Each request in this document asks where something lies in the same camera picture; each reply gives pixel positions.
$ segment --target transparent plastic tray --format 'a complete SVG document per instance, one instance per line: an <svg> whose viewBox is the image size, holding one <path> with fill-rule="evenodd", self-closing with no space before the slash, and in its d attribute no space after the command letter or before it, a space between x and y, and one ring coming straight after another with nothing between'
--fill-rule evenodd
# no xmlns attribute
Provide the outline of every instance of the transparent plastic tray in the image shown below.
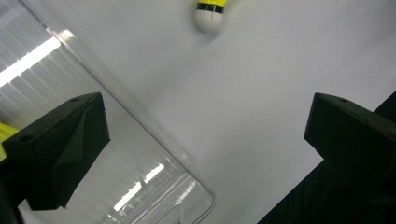
<svg viewBox="0 0 396 224"><path fill-rule="evenodd" d="M5 9L0 15L0 76L43 43L58 42L39 62L0 87L0 120L21 129L70 98L99 91L111 137L67 208L31 212L24 202L20 209L48 224L200 222L215 200L185 162L23 5L0 0L0 7Z"/></svg>

